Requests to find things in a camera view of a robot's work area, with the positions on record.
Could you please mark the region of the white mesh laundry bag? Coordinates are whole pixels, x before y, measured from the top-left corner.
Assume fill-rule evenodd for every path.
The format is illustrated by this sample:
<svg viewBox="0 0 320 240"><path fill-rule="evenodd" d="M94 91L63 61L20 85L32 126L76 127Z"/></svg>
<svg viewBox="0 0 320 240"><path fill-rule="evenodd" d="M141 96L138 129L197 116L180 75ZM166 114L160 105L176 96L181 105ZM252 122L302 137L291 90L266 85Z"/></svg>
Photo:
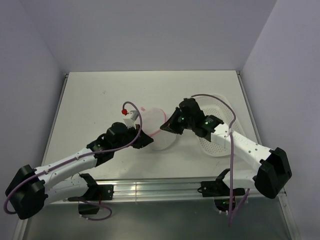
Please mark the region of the white mesh laundry bag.
<svg viewBox="0 0 320 240"><path fill-rule="evenodd" d="M160 127L168 120L167 114L157 107L141 107L142 130L153 139L150 144L152 151L163 151L170 148L177 136L173 133L161 130Z"/></svg>

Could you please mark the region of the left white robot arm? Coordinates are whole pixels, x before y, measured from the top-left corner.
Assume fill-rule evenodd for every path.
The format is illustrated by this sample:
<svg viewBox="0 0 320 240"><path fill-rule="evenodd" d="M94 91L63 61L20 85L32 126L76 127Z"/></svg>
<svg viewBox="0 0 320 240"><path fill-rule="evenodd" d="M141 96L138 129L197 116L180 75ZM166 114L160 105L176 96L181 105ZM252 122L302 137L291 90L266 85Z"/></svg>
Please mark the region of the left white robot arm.
<svg viewBox="0 0 320 240"><path fill-rule="evenodd" d="M5 191L4 211L21 220L37 214L45 205L63 200L100 200L103 192L96 180L85 170L111 160L115 152L133 147L141 149L153 138L137 124L128 127L115 122L107 131L72 156L44 166L21 167Z"/></svg>

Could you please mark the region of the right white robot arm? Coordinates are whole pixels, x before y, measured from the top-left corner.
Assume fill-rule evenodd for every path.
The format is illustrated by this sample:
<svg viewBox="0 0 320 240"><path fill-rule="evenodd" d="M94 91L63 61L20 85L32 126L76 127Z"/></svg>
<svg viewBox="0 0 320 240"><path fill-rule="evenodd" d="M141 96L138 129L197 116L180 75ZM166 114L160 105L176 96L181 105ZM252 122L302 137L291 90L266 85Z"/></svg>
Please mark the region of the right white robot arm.
<svg viewBox="0 0 320 240"><path fill-rule="evenodd" d="M256 189L274 199L292 177L286 152L277 147L262 146L232 130L229 124L214 115L206 115L194 98L185 98L160 129L181 135L191 130L199 138L217 144L247 162L250 170L225 169L213 182L203 182L211 197L243 196L245 190Z"/></svg>

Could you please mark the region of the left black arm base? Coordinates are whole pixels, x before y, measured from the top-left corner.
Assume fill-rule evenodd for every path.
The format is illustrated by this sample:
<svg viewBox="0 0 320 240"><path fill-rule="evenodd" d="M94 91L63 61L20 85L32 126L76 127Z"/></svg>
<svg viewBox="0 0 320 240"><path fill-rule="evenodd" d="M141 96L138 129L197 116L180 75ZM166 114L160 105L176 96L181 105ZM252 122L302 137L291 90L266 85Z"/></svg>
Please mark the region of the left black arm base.
<svg viewBox="0 0 320 240"><path fill-rule="evenodd" d="M112 215L110 207L103 204L103 201L110 201L113 199L114 186L112 184L96 185L88 189L83 196L73 196L67 198L69 202L78 202L78 213L81 216L91 218L97 215L100 210L108 212L107 218Z"/></svg>

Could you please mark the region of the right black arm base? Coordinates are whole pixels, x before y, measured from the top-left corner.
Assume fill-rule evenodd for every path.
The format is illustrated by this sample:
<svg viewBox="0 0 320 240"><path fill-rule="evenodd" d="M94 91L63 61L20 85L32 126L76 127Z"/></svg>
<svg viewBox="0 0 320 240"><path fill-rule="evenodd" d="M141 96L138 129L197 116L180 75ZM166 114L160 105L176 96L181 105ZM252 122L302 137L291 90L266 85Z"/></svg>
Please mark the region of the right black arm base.
<svg viewBox="0 0 320 240"><path fill-rule="evenodd" d="M234 210L237 201L236 197L244 196L244 188L236 188L232 192L232 199L230 200L230 189L223 181L202 181L197 192L202 195L203 198L216 198L214 201L215 207L221 212L227 212L231 204L231 209Z"/></svg>

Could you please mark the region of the white perforated plastic basket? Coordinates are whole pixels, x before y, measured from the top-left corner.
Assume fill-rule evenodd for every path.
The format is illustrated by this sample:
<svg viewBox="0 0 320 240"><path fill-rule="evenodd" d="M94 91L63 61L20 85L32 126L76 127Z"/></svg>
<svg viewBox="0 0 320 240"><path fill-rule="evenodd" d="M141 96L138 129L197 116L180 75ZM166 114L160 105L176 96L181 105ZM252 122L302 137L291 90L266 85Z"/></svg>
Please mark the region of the white perforated plastic basket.
<svg viewBox="0 0 320 240"><path fill-rule="evenodd" d="M223 104L221 101L210 96L197 96L196 101L205 115L213 115L221 119L228 126L234 119L234 115L231 110ZM198 138L201 150L208 156L218 158L230 155L230 150L216 144L209 142L204 138Z"/></svg>

